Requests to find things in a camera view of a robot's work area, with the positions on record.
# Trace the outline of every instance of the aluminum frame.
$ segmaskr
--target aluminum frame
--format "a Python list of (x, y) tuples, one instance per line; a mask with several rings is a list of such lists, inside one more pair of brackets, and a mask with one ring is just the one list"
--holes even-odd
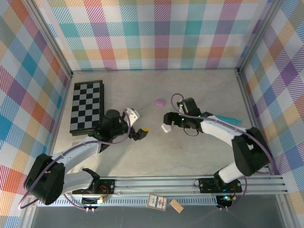
[(51, 48), (52, 52), (54, 53), (55, 57), (58, 59), (60, 65), (63, 67), (63, 70), (66, 75), (69, 75), (70, 78), (73, 75), (73, 70), (68, 64), (63, 52), (61, 51), (58, 43), (56, 42), (51, 30), (49, 29), (46, 21), (44, 20), (41, 12), (35, 3), (34, 0), (23, 0), (23, 3), (27, 10), (29, 11), (30, 15), (34, 19), (35, 23), (38, 25), (44, 39), (46, 40), (47, 44)]
[[(246, 66), (250, 62), (254, 52), (256, 51), (260, 41), (263, 39), (267, 29), (269, 28), (269, 25), (271, 24), (271, 21), (273, 20), (277, 11), (280, 9), (280, 6), (282, 5), (283, 1), (284, 0), (273, 1), (270, 10), (267, 13), (267, 16), (262, 22), (260, 30), (256, 34), (254, 42), (250, 46), (247, 54), (244, 57), (244, 61), (240, 65), (240, 69), (238, 70), (240, 74), (237, 73), (237, 81), (239, 83), (239, 87), (241, 89), (244, 102), (246, 104), (246, 109), (249, 115), (249, 119), (253, 126), (257, 126), (257, 120), (254, 116), (252, 106), (250, 105), (250, 99), (248, 97), (245, 82), (242, 78), (241, 72), (245, 70)], [(71, 70), (71, 67), (67, 63), (67, 60), (65, 59), (55, 38), (50, 32), (35, 2), (33, 0), (23, 0), (23, 2), (25, 3), (27, 9), (34, 18), (35, 22), (38, 24), (40, 30), (43, 33), (43, 36), (47, 40), (52, 51), (55, 53), (55, 56), (60, 60), (60, 64), (64, 66), (64, 70), (66, 74), (72, 77), (73, 72)], [(70, 88), (71, 80), (69, 80), (68, 83), (69, 85), (67, 88), (66, 97), (64, 99), (64, 102), (62, 103), (62, 107), (64, 107), (66, 104), (66, 98)], [(63, 108), (61, 109), (58, 123), (61, 122), (62, 114), (63, 114)], [(57, 132), (58, 131), (55, 130), (51, 148), (53, 148), (53, 146), (55, 145)], [(150, 192), (166, 195), (169, 197), (169, 199), (171, 199), (171, 197), (178, 198), (182, 205), (185, 205), (185, 202), (182, 201), (183, 199), (190, 199), (190, 200), (199, 199), (199, 201), (202, 200), (203, 202), (211, 200), (210, 205), (214, 205), (213, 198), (215, 195), (220, 195), (219, 193), (200, 194), (199, 190), (193, 186), (193, 182), (197, 178), (203, 178), (203, 177), (210, 178), (213, 176), (117, 177), (117, 178), (106, 177), (103, 179), (116, 179), (116, 187), (115, 187), (114, 195), (109, 200), (112, 200), (112, 198), (113, 200), (116, 199), (124, 200), (124, 201), (119, 201), (119, 203), (117, 203), (117, 201), (115, 201), (116, 203), (114, 202), (109, 203), (109, 206), (113, 206), (114, 204), (117, 206), (118, 205), (121, 206), (121, 204), (125, 206), (128, 205), (131, 206), (132, 203), (129, 203), (128, 200), (130, 200), (131, 198), (136, 200), (142, 200), (143, 198), (146, 199), (148, 193)], [(249, 177), (247, 180), (248, 180), (248, 189), (246, 194), (248, 195), (275, 194), (286, 227), (290, 227), (290, 228), (298, 227), (298, 221), (296, 219), (293, 208), (290, 206), (291, 205), (290, 199), (287, 195), (287, 189), (282, 176), (257, 175), (257, 176)], [(75, 202), (77, 202), (77, 200), (80, 200), (81, 195), (73, 195), (71, 198), (74, 198)], [(63, 202), (60, 200), (63, 199), (61, 197), (58, 198), (58, 200), (54, 203), (54, 205), (58, 206), (60, 202)], [(65, 204), (65, 203), (61, 203), (60, 205), (71, 206), (70, 204)], [(21, 219), (19, 221), (18, 227), (30, 227), (34, 217), (36, 206), (41, 207), (45, 205), (38, 203), (36, 205), (33, 205), (32, 207), (28, 207), (27, 209), (25, 209), (20, 216)]]
[[(68, 196), (68, 198), (75, 204), (81, 205), (81, 196)], [(177, 196), (168, 197), (168, 203), (173, 199), (177, 200), (183, 206), (216, 206), (216, 196)], [(107, 197), (107, 202), (102, 204), (102, 207), (114, 207), (114, 206), (127, 206), (127, 207), (146, 207), (148, 197)], [(48, 207), (71, 207), (72, 205), (64, 198), (59, 197), (53, 204)], [(37, 207), (47, 207), (43, 203), (39, 203)]]

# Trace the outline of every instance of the cable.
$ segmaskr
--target cable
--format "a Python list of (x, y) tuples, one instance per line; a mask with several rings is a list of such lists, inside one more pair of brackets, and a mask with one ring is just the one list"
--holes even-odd
[(185, 117), (188, 117), (188, 118), (192, 118), (192, 119), (202, 119), (202, 120), (208, 120), (208, 121), (212, 121), (212, 122), (217, 122), (217, 123), (219, 123), (219, 124), (221, 124), (221, 125), (223, 125), (223, 126), (225, 126), (225, 127), (227, 127), (227, 128), (230, 128), (230, 129), (232, 129), (232, 130), (234, 130), (234, 131), (236, 131), (236, 132), (239, 132), (239, 133), (241, 133), (241, 134), (246, 135), (248, 138), (250, 138), (251, 140), (253, 140), (253, 141), (254, 141), (254, 142), (255, 142), (255, 143), (264, 151), (264, 153), (266, 154), (266, 156), (267, 156), (267, 158), (269, 159), (269, 162), (270, 162), (270, 164), (271, 164), (272, 173), (278, 174), (278, 170), (277, 170), (277, 168), (276, 168), (276, 164), (275, 164), (273, 158), (271, 157), (270, 153), (266, 150), (266, 148), (265, 148), (265, 147), (264, 147), (264, 146), (255, 138), (255, 137), (253, 137), (252, 135), (248, 134), (247, 132), (244, 132), (244, 131), (242, 131), (242, 130), (240, 130), (240, 129), (238, 129), (238, 128), (235, 128), (235, 127), (231, 126), (230, 124), (225, 123), (225, 122), (220, 121), (220, 120), (215, 120), (215, 119), (206, 118), (206, 117), (191, 116), (191, 115), (186, 115), (186, 114), (184, 114), (184, 113), (181, 113), (181, 112), (174, 106), (174, 104), (173, 104), (173, 98), (174, 98), (176, 95), (181, 96), (181, 97), (182, 97), (182, 100), (184, 100), (185, 98), (184, 98), (184, 96), (183, 96), (182, 94), (179, 94), (179, 93), (175, 93), (175, 94), (173, 94), (172, 97), (171, 97), (171, 105), (172, 105), (172, 107), (173, 107), (180, 115), (185, 116)]
[(233, 197), (235, 197), (235, 196), (236, 196), (236, 193), (237, 193), (237, 191), (236, 191), (236, 187), (234, 187), (234, 185), (232, 185), (232, 188), (233, 188), (233, 191), (234, 191), (234, 195), (233, 195)]
[(195, 187), (197, 187), (197, 188), (199, 188), (199, 186), (197, 186), (196, 184), (195, 184), (195, 182), (196, 181), (198, 181), (200, 178), (197, 178), (195, 181), (194, 181), (194, 183), (193, 183), (193, 185), (195, 186)]
[(244, 189), (244, 191), (243, 191), (243, 194), (241, 195), (241, 197), (239, 198), (239, 200), (238, 200), (235, 204), (233, 204), (233, 205), (231, 205), (231, 206), (229, 207), (229, 209), (234, 208), (234, 207), (237, 206), (239, 203), (241, 203), (241, 201), (243, 200), (243, 198), (244, 198), (244, 196), (245, 196), (245, 194), (246, 194), (246, 192), (247, 192), (247, 179), (246, 179), (246, 177), (244, 177), (244, 181), (245, 181), (245, 189)]
[[(28, 191), (25, 193), (25, 195), (22, 197), (22, 199), (20, 200), (19, 204), (18, 204), (18, 209), (24, 209), (30, 205), (32, 205), (33, 203), (37, 202), (38, 199), (35, 199), (34, 201), (28, 203), (27, 205), (22, 206), (24, 200), (26, 199), (26, 197), (30, 194), (30, 192), (34, 189), (34, 187), (37, 185), (37, 183), (39, 182), (39, 180), (43, 177), (43, 175), (57, 162), (59, 161), (61, 158), (63, 158), (64, 156), (66, 156), (68, 153), (70, 153), (71, 151), (81, 147), (81, 146), (85, 146), (87, 144), (92, 144), (92, 143), (100, 143), (100, 144), (106, 144), (106, 145), (117, 145), (117, 144), (121, 144), (124, 141), (126, 141), (126, 139), (129, 137), (130, 131), (131, 131), (131, 120), (130, 117), (128, 116), (128, 113), (126, 112), (126, 110), (123, 111), (125, 113), (125, 115), (127, 116), (128, 119), (128, 132), (126, 137), (124, 137), (121, 141), (119, 142), (103, 142), (103, 141), (98, 141), (98, 140), (94, 140), (94, 141), (88, 141), (88, 142), (83, 142), (82, 144), (78, 144), (75, 145), (69, 149), (67, 149), (65, 152), (62, 153), (62, 155), (58, 156), (56, 159), (54, 159), (49, 165), (46, 166), (46, 168), (39, 174), (39, 176), (35, 179), (35, 181), (33, 182), (33, 184), (30, 186), (30, 188), (28, 189)], [(67, 199), (73, 206), (76, 206), (77, 208), (81, 208), (81, 206), (78, 206), (74, 203), (72, 203), (69, 199)]]
[(185, 130), (185, 127), (184, 127), (184, 132), (186, 133), (186, 135), (188, 135), (188, 136), (192, 136), (192, 137), (195, 137), (195, 136), (198, 136), (198, 135), (199, 135), (199, 131), (196, 131), (196, 132), (197, 132), (197, 134), (196, 134), (196, 135), (191, 135), (191, 134), (188, 134), (188, 133), (186, 132), (186, 130)]
[[(104, 197), (106, 198), (106, 197), (109, 195), (109, 189), (108, 189), (108, 187), (107, 187), (107, 186), (105, 186), (105, 185), (102, 185), (102, 186), (100, 186), (99, 188), (101, 188), (101, 189), (102, 189), (103, 194), (104, 194)], [(105, 189), (108, 191), (107, 195), (105, 195), (104, 188), (105, 188)]]
[(91, 201), (88, 201), (88, 202), (85, 202), (84, 204), (91, 204), (91, 203), (94, 203), (95, 201), (97, 201), (97, 200), (99, 200), (100, 199), (100, 197), (99, 198), (97, 198), (97, 199), (94, 199), (94, 200), (91, 200)]
[(78, 209), (81, 209), (81, 210), (85, 210), (86, 212), (88, 212), (89, 210), (91, 210), (92, 212), (95, 212), (95, 211), (99, 211), (99, 210), (102, 210), (103, 208), (97, 208), (97, 209), (89, 209), (89, 208), (84, 208), (84, 207), (81, 207), (75, 203), (73, 203), (68, 197), (67, 195), (64, 193), (63, 196), (66, 198), (66, 200), (72, 204), (74, 207), (78, 208)]

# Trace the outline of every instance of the card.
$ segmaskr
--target card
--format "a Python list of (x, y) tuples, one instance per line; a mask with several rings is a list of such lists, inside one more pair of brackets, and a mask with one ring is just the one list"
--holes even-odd
[(166, 211), (168, 203), (168, 198), (165, 196), (159, 196), (154, 194), (149, 194), (147, 207), (157, 210)]

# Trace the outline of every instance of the wooden block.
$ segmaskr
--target wooden block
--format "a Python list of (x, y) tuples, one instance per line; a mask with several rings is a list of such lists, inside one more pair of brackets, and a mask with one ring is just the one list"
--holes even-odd
[(184, 207), (183, 207), (181, 204), (179, 204), (179, 202), (176, 201), (176, 200), (172, 200), (171, 203), (170, 203), (170, 205), (171, 205), (178, 213), (181, 213), (182, 210), (184, 210)]

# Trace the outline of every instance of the plaid wallpaper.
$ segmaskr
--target plaid wallpaper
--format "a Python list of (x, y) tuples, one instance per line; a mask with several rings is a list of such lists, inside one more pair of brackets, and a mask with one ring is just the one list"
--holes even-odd
[(16, 227), (23, 182), (48, 150), (65, 75), (21, 0), (0, 0), (0, 228)]
[(241, 54), (241, 57), (240, 57), (239, 60), (238, 60), (237, 67), (240, 67), (241, 63), (243, 62), (244, 57), (245, 57), (245, 55), (247, 54), (247, 51), (248, 51), (249, 47), (250, 47), (251, 44), (253, 43), (253, 41), (254, 41), (254, 39), (255, 39), (255, 37), (256, 37), (256, 35), (257, 35), (257, 32), (259, 31), (259, 29), (260, 29), (260, 27), (261, 27), (261, 25), (262, 25), (262, 21), (264, 20), (264, 18), (265, 18), (265, 16), (266, 16), (266, 14), (267, 14), (267, 12), (268, 12), (268, 10), (269, 10), (269, 8), (270, 8), (272, 2), (273, 2), (273, 0), (268, 0), (268, 1), (267, 1), (267, 3), (266, 3), (266, 5), (265, 5), (265, 7), (264, 7), (264, 9), (263, 9), (263, 11), (262, 11), (262, 13), (261, 13), (259, 19), (257, 20), (257, 23), (256, 23), (255, 27), (253, 28), (253, 30), (252, 30), (252, 32), (251, 32), (251, 34), (250, 34), (250, 37), (249, 37), (249, 39), (248, 39), (248, 42), (247, 42), (246, 46), (245, 46), (244, 49), (243, 49), (243, 52), (242, 52), (242, 54)]
[(270, 2), (36, 0), (74, 70), (235, 68)]
[(245, 70), (251, 102), (304, 227), (304, 1), (285, 0)]

